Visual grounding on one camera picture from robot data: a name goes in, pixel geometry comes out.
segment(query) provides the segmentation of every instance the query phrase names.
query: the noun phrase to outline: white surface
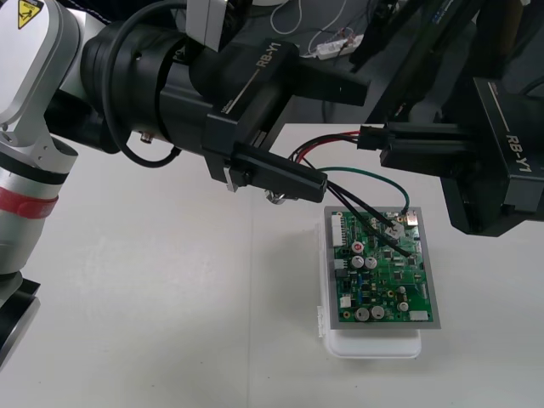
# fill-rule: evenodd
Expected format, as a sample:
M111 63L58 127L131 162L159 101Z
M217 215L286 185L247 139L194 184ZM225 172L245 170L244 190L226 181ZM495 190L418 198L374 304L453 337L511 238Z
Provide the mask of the white surface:
M355 128L292 125L274 151ZM146 170L78 150L24 270L42 309L0 373L2 406L541 407L541 224L465 236L437 179L380 169L351 144L312 151L315 165L393 178L422 207L443 327L422 333L416 360L339 360L316 319L315 223L333 197L276 207L258 190L228 193L190 154ZM372 205L402 202L376 180L331 178Z

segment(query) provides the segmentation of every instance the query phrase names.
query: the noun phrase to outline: black wire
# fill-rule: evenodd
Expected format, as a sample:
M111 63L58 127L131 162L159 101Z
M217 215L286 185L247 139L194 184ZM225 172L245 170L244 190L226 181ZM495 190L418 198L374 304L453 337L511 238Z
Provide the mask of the black wire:
M304 162L306 164L308 164L308 166L310 166L311 168L313 168L315 170L315 167L312 165L312 163L310 163L306 159L303 159L303 160L304 160ZM336 189L333 186L331 186L330 182L327 185L327 189L331 192L331 194L333 194L349 210L350 213L352 213L354 215L355 218L357 218L357 220L366 229L366 232L368 232L370 235L374 235L383 245L387 245L388 247L395 250L396 252L398 252L402 256L408 258L411 255L408 251L406 251L406 250L402 249L401 247L397 246L388 237L386 237L385 235L380 233L380 231L378 231L377 229L374 229L372 227L372 225L370 224L370 222L365 217L360 215L360 213L355 209L355 207L352 206L349 203L348 199L346 197L344 197L340 192L336 191Z
M291 155L288 157L288 160L293 160L295 155L302 152L302 150L306 150L309 147L311 147L311 146L313 146L313 145L315 145L315 144L317 144L317 143L319 143L319 142L321 142L323 140L339 139L339 140L342 140L342 141L345 141L345 142L357 144L357 138L358 138L357 136L348 136L346 134L326 134L325 136L320 136L319 138L311 139L308 142L298 146L297 149L295 151L293 151L291 153Z
M343 187L340 187L338 184L333 183L332 181L329 181L329 185L338 193L342 194L343 196L349 198L351 201L353 201L355 204L357 204L359 207L363 207L369 214L372 215L375 219L380 221L382 224L387 225L390 228L394 227L394 224L389 221L387 218L385 218L376 208L369 206L364 201L362 201L357 195L350 193Z
M137 11L127 21L123 23L123 25L117 32L116 37L111 43L108 59L105 63L104 76L102 80L102 105L104 109L105 119L108 124L108 128L110 129L111 137L113 138L117 147L123 152L126 157L143 167L164 167L167 164L171 163L173 159L175 159L177 156L179 156L181 150L177 147L173 147L170 151L170 154L164 159L160 161L148 161L138 156L136 153L130 150L127 144L122 142L122 138L120 137L122 130L120 129L120 125L117 122L112 106L111 84L113 79L113 67L116 63L116 58L119 54L119 50L121 49L123 42L127 39L128 35L136 25L140 24L143 20L154 14L159 14L160 12L165 12L173 9L186 8L187 4L181 3L180 0L167 0L164 2L152 3L149 6L146 6L141 10Z
M544 85L544 76L541 76L540 78L535 79L533 82L531 82L525 88L523 88L519 94L527 96L532 91L534 91L535 89L540 87L541 85Z

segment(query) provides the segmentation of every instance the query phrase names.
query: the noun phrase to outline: gray metal frame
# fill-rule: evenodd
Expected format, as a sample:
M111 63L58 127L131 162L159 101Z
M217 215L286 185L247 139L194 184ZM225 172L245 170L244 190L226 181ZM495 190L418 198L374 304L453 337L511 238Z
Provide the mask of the gray metal frame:
M364 209L356 207L358 211L365 212ZM334 271L334 247L332 246L332 226L331 216L338 212L349 211L346 207L325 207L325 238L326 238L326 267L327 267L327 279L329 280L329 305L331 315L331 329L332 330L383 330L383 329L439 329L439 306L436 302L436 293L434 291L433 274L431 272L431 261L428 256L427 237L425 235L425 227L423 224L422 209L420 207L411 207L411 210L415 210L417 213L417 221L419 229L420 242L422 243L422 255L425 262L425 273L427 275L427 289L428 296L431 301L431 308L433 310L432 322L383 322L383 323L345 323L338 319L338 301L337 301L337 281ZM400 213L401 207L377 207L380 213Z

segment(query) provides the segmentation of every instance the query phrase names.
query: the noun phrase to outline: yellow warning sticker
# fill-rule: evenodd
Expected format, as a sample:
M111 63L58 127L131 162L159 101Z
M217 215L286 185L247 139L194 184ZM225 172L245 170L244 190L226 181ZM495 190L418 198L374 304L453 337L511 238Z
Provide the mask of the yellow warning sticker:
M30 23L42 9L43 3L39 0L19 0L19 29Z

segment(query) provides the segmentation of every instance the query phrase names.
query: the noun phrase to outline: white plastic base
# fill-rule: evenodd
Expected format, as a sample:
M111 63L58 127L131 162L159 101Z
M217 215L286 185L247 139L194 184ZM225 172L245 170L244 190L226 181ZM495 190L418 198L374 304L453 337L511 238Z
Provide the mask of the white plastic base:
M319 334L327 351L341 359L415 359L422 351L418 330L332 330L326 261L325 221L318 225L321 306Z

